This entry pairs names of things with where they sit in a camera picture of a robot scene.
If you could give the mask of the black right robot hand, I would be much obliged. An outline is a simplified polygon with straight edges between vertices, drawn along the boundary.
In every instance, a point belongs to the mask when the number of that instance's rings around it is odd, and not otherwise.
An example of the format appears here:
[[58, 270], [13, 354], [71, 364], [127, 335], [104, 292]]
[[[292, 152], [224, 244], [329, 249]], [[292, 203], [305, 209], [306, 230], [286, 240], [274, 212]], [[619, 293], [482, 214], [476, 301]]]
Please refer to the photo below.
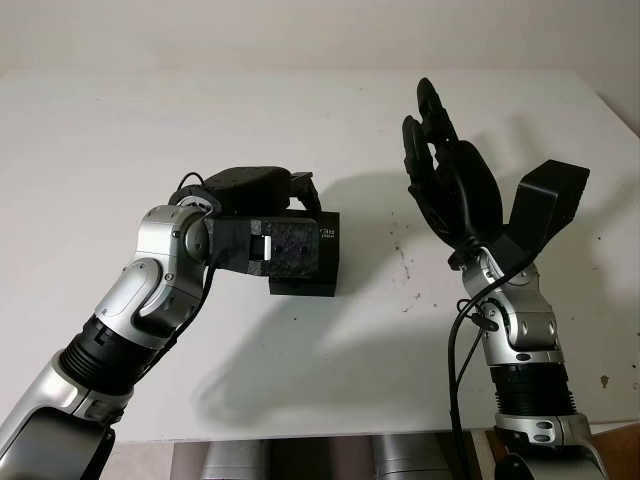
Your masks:
[[409, 193], [434, 233], [454, 249], [491, 239], [502, 228], [497, 182], [478, 149], [461, 139], [432, 84], [416, 89], [420, 120], [402, 123]]

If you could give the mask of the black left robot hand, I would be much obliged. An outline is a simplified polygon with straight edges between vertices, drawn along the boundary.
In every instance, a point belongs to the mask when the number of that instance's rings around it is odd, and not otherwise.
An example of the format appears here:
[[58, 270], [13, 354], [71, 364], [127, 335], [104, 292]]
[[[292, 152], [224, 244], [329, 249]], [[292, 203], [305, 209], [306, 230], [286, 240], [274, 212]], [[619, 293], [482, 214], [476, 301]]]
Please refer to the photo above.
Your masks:
[[203, 183], [218, 200], [225, 215], [280, 216], [297, 199], [310, 213], [322, 211], [311, 172], [290, 172], [283, 167], [249, 166], [225, 169]]

